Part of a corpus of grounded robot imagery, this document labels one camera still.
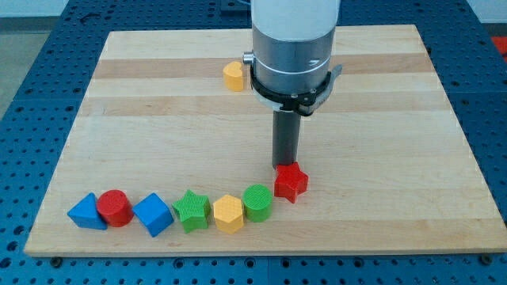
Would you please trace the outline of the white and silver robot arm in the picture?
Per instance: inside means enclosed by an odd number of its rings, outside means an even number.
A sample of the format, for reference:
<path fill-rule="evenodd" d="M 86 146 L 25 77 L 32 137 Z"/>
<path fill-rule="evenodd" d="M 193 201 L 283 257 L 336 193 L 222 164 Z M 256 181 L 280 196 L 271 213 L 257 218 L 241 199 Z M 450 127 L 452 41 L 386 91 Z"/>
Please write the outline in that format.
<path fill-rule="evenodd" d="M 253 80 L 286 95 L 318 88 L 340 7 L 340 0 L 252 0 Z"/>

